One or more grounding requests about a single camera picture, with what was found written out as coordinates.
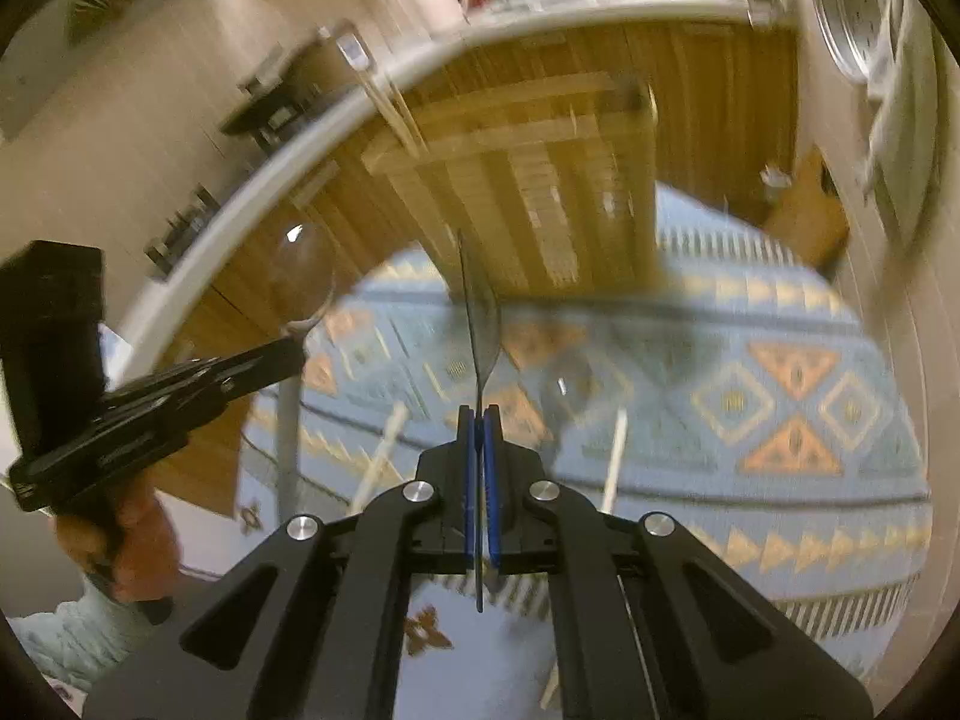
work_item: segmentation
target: beige wall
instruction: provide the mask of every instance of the beige wall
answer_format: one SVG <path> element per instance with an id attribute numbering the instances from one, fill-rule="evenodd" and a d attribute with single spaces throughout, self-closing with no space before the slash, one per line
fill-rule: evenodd
<path id="1" fill-rule="evenodd" d="M 907 252 L 887 242 L 880 216 L 865 202 L 857 176 L 867 149 L 872 108 L 863 89 L 837 71 L 816 28 L 811 0 L 800 0 L 800 147 L 824 151 L 851 222 L 837 288 L 860 312 L 885 351 L 920 445 L 933 491 L 934 538 L 904 624 L 872 676 L 887 701 L 916 670 L 960 600 L 954 565 L 960 511 L 960 68 L 941 45 L 939 187 L 930 214 Z"/>
<path id="2" fill-rule="evenodd" d="M 217 129 L 237 79 L 342 16 L 382 44 L 359 0 L 176 0 L 126 25 L 0 146 L 0 258 L 35 238 L 102 248 L 116 324 L 150 271 L 147 241 L 249 153 Z"/>

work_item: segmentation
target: wooden stick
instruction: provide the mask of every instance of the wooden stick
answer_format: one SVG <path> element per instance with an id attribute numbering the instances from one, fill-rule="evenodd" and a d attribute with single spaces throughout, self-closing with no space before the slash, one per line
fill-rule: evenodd
<path id="1" fill-rule="evenodd" d="M 613 502 L 616 501 L 616 485 L 620 481 L 620 466 L 623 461 L 623 450 L 627 445 L 627 410 L 618 409 L 616 412 L 616 426 L 613 427 L 613 447 L 610 451 L 610 462 L 607 464 L 607 481 L 603 487 L 603 503 L 600 511 L 610 514 L 613 511 Z M 541 709 L 550 706 L 553 694 L 560 687 L 560 666 L 553 664 L 550 679 L 546 680 L 546 688 L 541 696 Z"/>
<path id="2" fill-rule="evenodd" d="M 390 412 L 387 424 L 383 428 L 383 439 L 377 445 L 376 450 L 373 451 L 370 465 L 367 466 L 367 471 L 364 473 L 363 479 L 360 480 L 360 487 L 357 488 L 356 495 L 350 503 L 349 513 L 351 515 L 360 514 L 373 497 L 373 488 L 383 472 L 383 467 L 387 464 L 397 435 L 400 435 L 400 429 L 409 415 L 410 412 L 403 403 L 395 402 L 394 409 Z"/>

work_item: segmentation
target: silver screw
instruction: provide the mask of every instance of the silver screw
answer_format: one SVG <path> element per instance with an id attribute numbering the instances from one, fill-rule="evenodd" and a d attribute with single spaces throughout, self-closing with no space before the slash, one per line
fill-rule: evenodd
<path id="1" fill-rule="evenodd" d="M 536 500 L 546 503 L 547 501 L 555 501 L 560 497 L 560 488 L 557 487 L 555 482 L 542 479 L 530 485 L 530 494 Z"/>
<path id="2" fill-rule="evenodd" d="M 433 497 L 433 485 L 429 482 L 410 482 L 403 488 L 403 497 L 410 503 L 422 503 Z"/>
<path id="3" fill-rule="evenodd" d="M 656 514 L 650 514 L 643 520 L 643 527 L 647 529 L 647 533 L 651 536 L 669 536 L 677 525 L 672 517 L 657 512 Z"/>
<path id="4" fill-rule="evenodd" d="M 317 525 L 317 520 L 313 517 L 306 517 L 305 514 L 294 517 L 287 523 L 287 536 L 293 538 L 294 541 L 307 541 L 309 538 L 314 538 L 318 530 L 320 528 Z"/>

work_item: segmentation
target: orange triangle pattern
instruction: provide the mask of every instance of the orange triangle pattern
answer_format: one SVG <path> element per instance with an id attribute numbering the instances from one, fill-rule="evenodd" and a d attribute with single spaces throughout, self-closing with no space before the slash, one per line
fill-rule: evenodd
<path id="1" fill-rule="evenodd" d="M 794 400 L 808 396 L 840 359 L 832 349 L 789 343 L 751 343 L 750 353 Z"/>
<path id="2" fill-rule="evenodd" d="M 742 473 L 841 476 L 843 466 L 806 420 L 794 415 L 740 462 Z"/>

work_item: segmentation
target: white countertop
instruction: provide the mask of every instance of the white countertop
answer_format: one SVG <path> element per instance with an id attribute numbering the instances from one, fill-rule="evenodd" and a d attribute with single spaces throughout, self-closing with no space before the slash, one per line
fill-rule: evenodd
<path id="1" fill-rule="evenodd" d="M 763 25 L 772 22 L 768 5 L 746 0 L 567 0 L 544 9 L 480 14 L 462 31 L 410 47 L 383 63 L 382 82 L 390 77 L 409 88 L 458 55 L 485 44 L 568 26 L 621 20 L 721 20 Z M 287 143 L 237 191 L 203 231 L 166 282 L 150 282 L 124 318 L 119 333 L 130 348 L 107 361 L 109 371 L 122 380 L 152 370 L 176 335 L 193 305 L 229 259 L 309 170 L 374 113 L 373 104 L 357 89 L 304 132 Z M 0 482 L 19 455 L 19 445 L 0 386 Z M 222 574 L 246 553 L 235 523 L 192 504 L 162 494 L 184 546 L 184 567 Z M 203 538 L 192 538 L 203 534 Z"/>

